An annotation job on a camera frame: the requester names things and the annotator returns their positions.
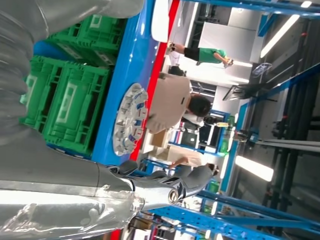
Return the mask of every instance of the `man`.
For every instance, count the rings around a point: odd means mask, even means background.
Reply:
[[[208,158],[201,152],[192,151],[185,147],[171,145],[163,152],[155,155],[156,151],[152,151],[149,155],[162,161],[168,161],[171,164],[169,169],[173,169],[179,165],[189,167],[208,166],[214,176],[219,173],[219,167],[215,164],[208,163]]]
[[[227,57],[226,53],[222,49],[215,48],[189,48],[181,44],[168,42],[170,51],[183,54],[185,57],[196,61],[198,66],[202,63],[220,64],[223,63],[224,68],[233,65],[233,60]]]
[[[206,97],[190,94],[190,82],[183,76],[160,73],[154,92],[146,128],[151,134],[177,125],[183,114],[207,116],[211,103]]]

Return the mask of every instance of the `cardboard box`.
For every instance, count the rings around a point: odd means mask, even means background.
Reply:
[[[158,148],[166,149],[169,142],[170,130],[163,130],[153,135],[151,144]]]

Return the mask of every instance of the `black pants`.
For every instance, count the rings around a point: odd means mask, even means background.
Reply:
[[[186,47],[184,49],[184,56],[189,59],[195,60],[198,62],[199,61],[199,54],[200,49],[199,48],[189,48]]]

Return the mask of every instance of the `green shirt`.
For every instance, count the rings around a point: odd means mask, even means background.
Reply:
[[[224,50],[221,50],[221,49],[199,48],[198,61],[200,63],[211,63],[211,64],[222,63],[222,61],[215,58],[214,56],[214,53],[218,53],[223,58],[226,56],[226,52]]]

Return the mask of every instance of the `beige shirt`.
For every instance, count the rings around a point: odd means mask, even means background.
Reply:
[[[198,167],[208,163],[206,158],[200,152],[175,145],[170,146],[168,154],[168,161],[175,163],[183,157],[188,158],[188,163],[182,163],[183,165]]]
[[[186,77],[160,73],[146,128],[156,134],[177,124],[186,111],[191,97],[189,84]]]

